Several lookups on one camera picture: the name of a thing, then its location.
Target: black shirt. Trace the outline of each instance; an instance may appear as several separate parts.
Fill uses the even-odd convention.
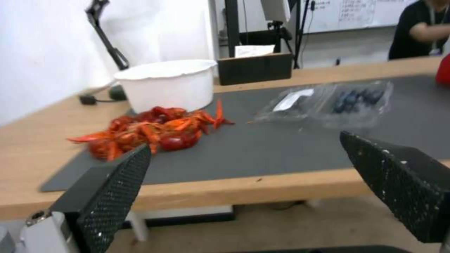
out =
[[[435,24],[450,23],[450,14],[445,13],[446,10],[435,13]],[[411,28],[418,23],[431,25],[430,9],[424,0],[409,5],[401,14],[389,51],[390,60],[429,55],[432,50],[432,42],[419,42],[410,35]],[[441,49],[441,52],[447,39],[437,41],[437,48]]]

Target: wooden table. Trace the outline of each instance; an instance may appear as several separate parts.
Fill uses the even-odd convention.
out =
[[[288,80],[216,86],[215,92],[435,74],[440,58],[296,70]],[[21,219],[49,207],[62,192],[40,185],[83,148],[65,140],[104,129],[127,102],[82,106],[76,96],[0,128],[0,219]],[[355,196],[370,191],[352,168],[263,177],[144,185],[134,210],[264,203]]]

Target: person's arm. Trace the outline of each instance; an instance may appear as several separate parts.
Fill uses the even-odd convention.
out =
[[[433,42],[450,36],[450,25],[429,26],[426,23],[418,23],[409,30],[409,34],[419,42]]]

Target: white plastic basin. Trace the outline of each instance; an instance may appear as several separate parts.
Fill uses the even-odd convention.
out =
[[[155,106],[194,111],[213,97],[212,60],[178,60],[150,63],[114,75],[136,113]]]

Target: whiteboard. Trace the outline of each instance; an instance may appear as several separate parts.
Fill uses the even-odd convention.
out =
[[[417,0],[315,0],[306,13],[305,33],[395,26],[406,6]],[[302,1],[301,17],[306,0]]]

